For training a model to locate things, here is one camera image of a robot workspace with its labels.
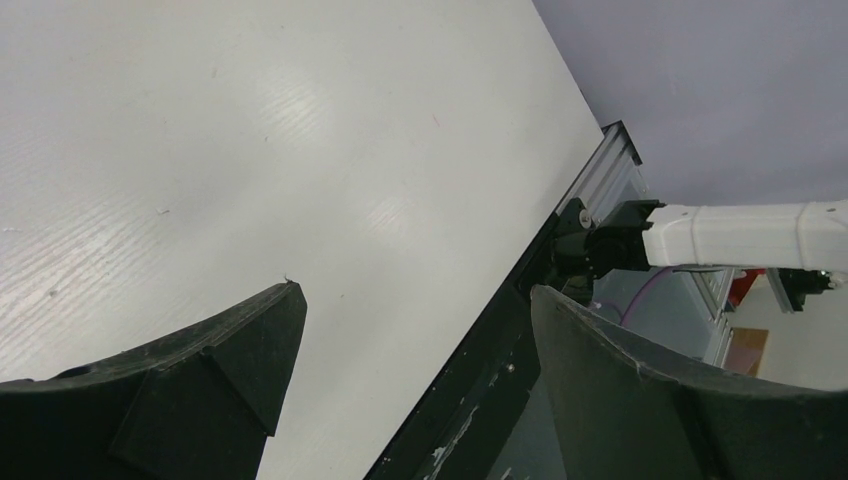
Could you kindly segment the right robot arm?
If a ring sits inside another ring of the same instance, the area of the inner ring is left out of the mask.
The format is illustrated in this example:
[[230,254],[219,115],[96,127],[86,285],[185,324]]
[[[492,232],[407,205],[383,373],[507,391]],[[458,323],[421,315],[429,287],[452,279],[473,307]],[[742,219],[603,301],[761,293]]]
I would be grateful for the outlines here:
[[598,225],[576,225],[552,242],[568,273],[601,278],[612,270],[754,267],[844,273],[847,203],[685,206],[659,200],[619,203]]

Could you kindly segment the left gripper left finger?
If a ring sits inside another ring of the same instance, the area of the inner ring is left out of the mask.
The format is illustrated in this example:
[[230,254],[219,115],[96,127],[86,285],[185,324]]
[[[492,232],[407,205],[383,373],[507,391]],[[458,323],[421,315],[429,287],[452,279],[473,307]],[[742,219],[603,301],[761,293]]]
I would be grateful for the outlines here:
[[109,358],[1,386],[5,479],[252,479],[307,312],[274,285]]

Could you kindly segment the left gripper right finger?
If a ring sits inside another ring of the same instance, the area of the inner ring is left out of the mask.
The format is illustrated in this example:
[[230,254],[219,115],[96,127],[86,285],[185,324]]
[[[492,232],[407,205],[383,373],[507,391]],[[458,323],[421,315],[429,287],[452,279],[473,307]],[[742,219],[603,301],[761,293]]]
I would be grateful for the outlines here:
[[613,324],[559,291],[531,320],[571,479],[843,479],[847,395],[733,373]]

